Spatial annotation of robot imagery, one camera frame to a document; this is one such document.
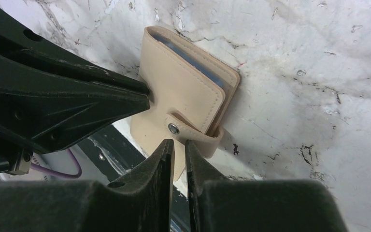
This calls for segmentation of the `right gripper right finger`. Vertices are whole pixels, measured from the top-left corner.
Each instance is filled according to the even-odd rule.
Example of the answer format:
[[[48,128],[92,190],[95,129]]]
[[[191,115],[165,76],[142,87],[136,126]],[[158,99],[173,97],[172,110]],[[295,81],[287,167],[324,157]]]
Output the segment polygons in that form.
[[[345,232],[329,191],[313,180],[230,180],[185,143],[194,232]]]

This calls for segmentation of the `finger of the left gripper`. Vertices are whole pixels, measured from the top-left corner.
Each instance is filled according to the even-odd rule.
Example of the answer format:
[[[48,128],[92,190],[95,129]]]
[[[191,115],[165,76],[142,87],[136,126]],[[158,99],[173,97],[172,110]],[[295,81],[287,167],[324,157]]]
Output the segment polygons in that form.
[[[115,121],[148,110],[147,95],[0,92],[0,154],[60,151]]]
[[[147,95],[135,79],[92,64],[0,9],[0,92],[19,95]]]

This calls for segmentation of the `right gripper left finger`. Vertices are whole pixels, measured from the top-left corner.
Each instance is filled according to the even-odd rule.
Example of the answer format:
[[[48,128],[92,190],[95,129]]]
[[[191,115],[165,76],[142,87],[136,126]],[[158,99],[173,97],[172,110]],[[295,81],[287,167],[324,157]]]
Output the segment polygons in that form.
[[[168,232],[174,141],[108,185],[98,181],[0,182],[0,232]]]

